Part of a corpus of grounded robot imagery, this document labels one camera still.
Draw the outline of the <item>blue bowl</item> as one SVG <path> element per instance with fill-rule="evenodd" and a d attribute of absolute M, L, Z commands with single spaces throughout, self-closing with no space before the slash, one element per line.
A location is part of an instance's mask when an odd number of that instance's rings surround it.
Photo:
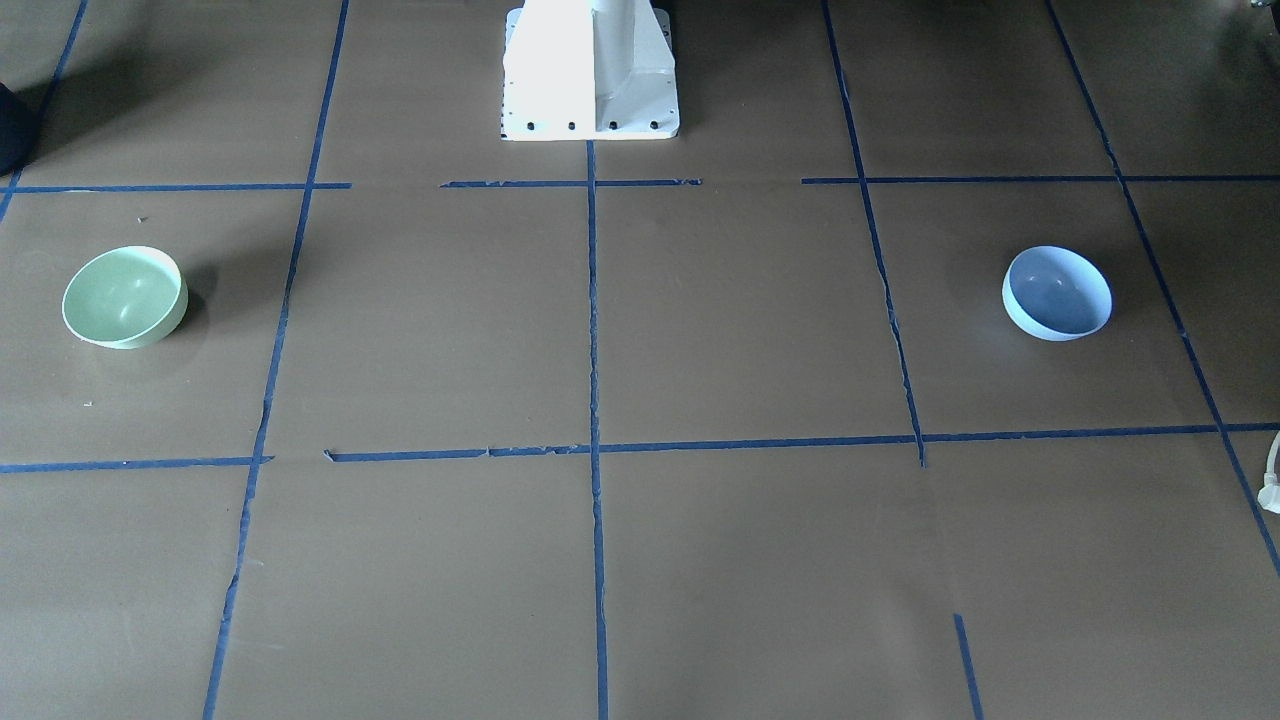
<path fill-rule="evenodd" d="M 1005 272 L 1001 297 L 1020 331 L 1051 342 L 1093 334 L 1114 311 L 1114 292 L 1101 270 L 1080 254 L 1059 246 L 1019 252 Z"/>

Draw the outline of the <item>green bowl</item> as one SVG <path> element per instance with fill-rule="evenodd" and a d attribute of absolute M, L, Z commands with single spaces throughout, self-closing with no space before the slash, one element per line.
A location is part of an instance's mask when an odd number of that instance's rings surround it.
<path fill-rule="evenodd" d="M 134 350 L 165 340 L 188 306 L 189 287 L 173 258 L 150 246 L 125 246 L 96 256 L 72 277 L 61 319 L 78 340 Z"/>

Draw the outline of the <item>white pedestal column with base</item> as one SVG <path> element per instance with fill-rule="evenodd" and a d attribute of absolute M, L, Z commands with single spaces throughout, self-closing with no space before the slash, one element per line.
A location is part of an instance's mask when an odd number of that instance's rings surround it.
<path fill-rule="evenodd" d="M 667 10 L 650 1 L 526 1 L 507 13 L 504 29 L 504 141 L 657 141 L 678 135 Z"/>

